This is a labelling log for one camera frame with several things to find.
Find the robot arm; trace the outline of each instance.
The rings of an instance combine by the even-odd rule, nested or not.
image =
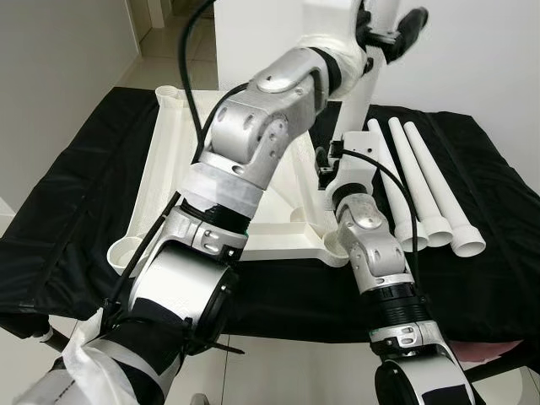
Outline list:
[[[370,35],[359,0],[332,5],[310,0],[306,7],[311,23],[300,45],[217,111],[211,142],[191,166],[181,204],[167,216],[133,285],[127,319],[86,345],[112,359],[127,378],[132,388],[127,401],[164,403],[185,356],[215,342],[237,282],[231,266],[240,259],[247,227],[285,149],[313,125],[329,98],[346,94],[369,72],[366,45],[384,40],[385,55],[390,54],[392,38]],[[313,23],[327,21],[329,12],[334,13],[332,24]],[[365,26],[357,26],[359,13]],[[345,133],[343,144],[365,145],[369,134],[366,137]],[[327,207],[336,211],[338,239],[373,312],[371,346],[383,361],[375,376],[383,391],[381,404],[437,403],[426,395],[450,391],[462,403],[474,403],[459,364],[415,293],[401,247],[373,199],[363,193],[370,189],[374,169],[350,156],[338,158],[340,169],[326,189]],[[353,183],[360,187],[350,187]],[[398,398],[409,395],[412,402],[383,397],[389,387]],[[58,404],[87,401],[83,385],[74,384],[61,361],[18,404],[43,403],[43,398]]]

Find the black cloth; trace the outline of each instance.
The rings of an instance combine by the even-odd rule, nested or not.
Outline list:
[[[131,218],[158,109],[153,92],[121,88],[96,108],[0,240],[0,312],[87,319],[102,304],[118,277],[105,254]],[[327,146],[335,116],[329,109],[318,120],[314,144]],[[391,116],[417,124],[487,242],[484,253],[468,259],[448,246],[420,252],[422,285],[447,337],[504,342],[540,336],[540,198],[470,116],[376,105],[369,116],[380,120],[386,136]],[[374,187],[392,221],[379,175]],[[367,339],[350,267],[294,260],[241,262],[237,271],[240,289],[226,332]]]

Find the black tape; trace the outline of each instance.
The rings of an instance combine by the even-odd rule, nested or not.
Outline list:
[[[370,330],[431,320],[426,299],[416,295],[408,283],[367,291],[361,299],[367,309]]]
[[[250,218],[219,204],[214,205],[206,211],[199,211],[184,200],[181,204],[181,209],[185,213],[189,213],[191,216],[201,219],[207,224],[217,226],[222,230],[234,232],[235,234],[243,235],[251,222]]]
[[[310,49],[312,49],[313,51],[321,55],[321,57],[324,59],[324,62],[327,63],[328,78],[330,82],[328,94],[331,95],[334,92],[334,90],[338,89],[339,86],[341,86],[341,82],[342,82],[341,69],[339,68],[338,63],[336,62],[336,59],[334,59],[331,55],[320,50],[319,48],[310,48]]]

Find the black handle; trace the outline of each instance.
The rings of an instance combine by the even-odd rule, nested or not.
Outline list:
[[[428,16],[426,8],[415,8],[403,17],[395,32],[368,31],[367,34],[362,32],[362,39],[365,40],[366,45],[381,48],[385,54],[386,63],[394,62],[417,41],[420,32],[428,22]]]
[[[397,25],[399,36],[396,38],[394,48],[394,59],[403,56],[405,52],[413,46],[414,42],[419,38],[420,31],[428,23],[428,10],[421,7],[411,10]]]

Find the white pipe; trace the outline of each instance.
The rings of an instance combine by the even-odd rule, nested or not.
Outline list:
[[[429,189],[433,193],[440,211],[448,219],[452,227],[452,233],[454,234],[451,242],[452,250],[459,257],[476,256],[485,249],[485,240],[478,229],[472,226],[467,219],[467,215],[463,212],[456,196],[448,186],[445,177],[440,172],[439,166],[433,159],[414,123],[407,122],[404,128],[416,159],[429,184]]]
[[[397,173],[396,165],[390,155],[390,150],[386,144],[385,137],[382,135],[379,122],[372,118],[368,121],[368,128],[375,132],[381,138],[381,147],[379,150],[379,162],[384,165],[399,181],[402,181]],[[413,251],[413,225],[411,222],[411,212],[408,209],[407,201],[399,191],[396,184],[384,173],[381,173],[382,182],[385,186],[386,196],[390,203],[391,216],[394,218],[394,236],[401,244],[404,251]],[[425,233],[422,223],[416,221],[418,231],[418,250],[424,249],[428,245],[428,236]]]
[[[438,247],[447,245],[452,240],[452,229],[446,218],[440,214],[437,203],[429,190],[428,183],[424,179],[419,163],[414,157],[411,145],[408,144],[402,124],[396,117],[391,118],[388,124],[390,125],[391,135],[396,145],[397,155],[405,173],[408,189],[413,197],[414,206],[428,234],[428,246]]]

